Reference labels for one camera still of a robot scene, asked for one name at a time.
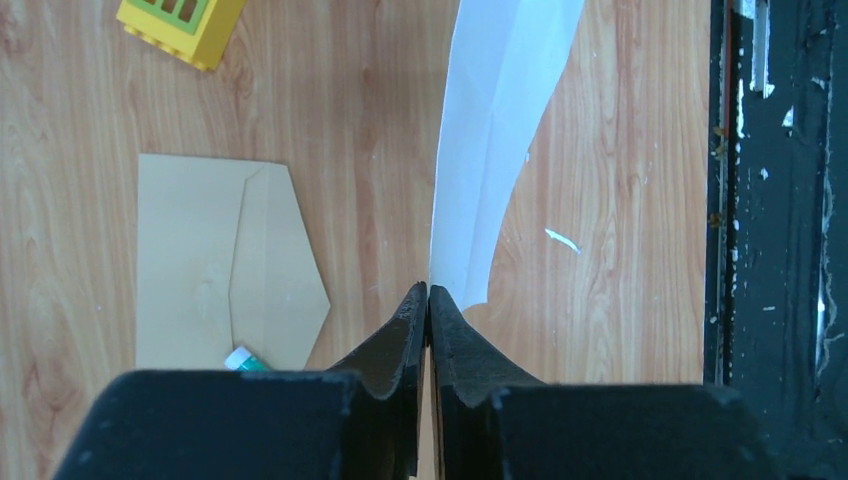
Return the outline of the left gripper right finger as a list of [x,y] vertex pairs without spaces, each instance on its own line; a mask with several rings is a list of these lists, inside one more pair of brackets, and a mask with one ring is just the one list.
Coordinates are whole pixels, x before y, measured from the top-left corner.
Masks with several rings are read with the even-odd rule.
[[441,479],[775,479],[741,396],[711,385],[547,384],[429,294]]

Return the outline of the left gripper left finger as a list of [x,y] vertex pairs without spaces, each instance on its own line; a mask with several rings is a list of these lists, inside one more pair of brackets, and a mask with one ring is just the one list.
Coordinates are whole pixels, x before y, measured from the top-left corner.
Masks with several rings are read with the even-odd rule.
[[428,289],[323,371],[135,370],[96,398],[59,479],[406,479]]

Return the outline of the letter paper sheet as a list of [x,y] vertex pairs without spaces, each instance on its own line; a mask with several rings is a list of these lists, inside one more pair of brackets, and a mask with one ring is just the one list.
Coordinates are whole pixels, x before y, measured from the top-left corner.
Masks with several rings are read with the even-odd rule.
[[564,72],[580,1],[462,1],[437,143],[429,282],[465,310],[488,300],[498,236]]

